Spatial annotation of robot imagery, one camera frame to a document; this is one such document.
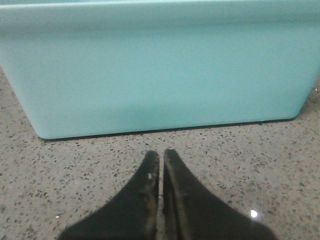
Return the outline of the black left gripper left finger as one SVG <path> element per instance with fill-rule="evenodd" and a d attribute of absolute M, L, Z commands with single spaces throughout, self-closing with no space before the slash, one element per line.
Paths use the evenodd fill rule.
<path fill-rule="evenodd" d="M 67 227 L 60 240 L 154 240 L 160 157 L 148 151 L 128 183 L 103 207 Z"/>

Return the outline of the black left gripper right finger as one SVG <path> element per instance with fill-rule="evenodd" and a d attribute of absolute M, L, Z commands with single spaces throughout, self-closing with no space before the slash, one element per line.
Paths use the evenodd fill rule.
<path fill-rule="evenodd" d="M 174 149 L 164 152 L 163 214 L 169 240 L 275 240 L 265 225 L 212 194 Z"/>

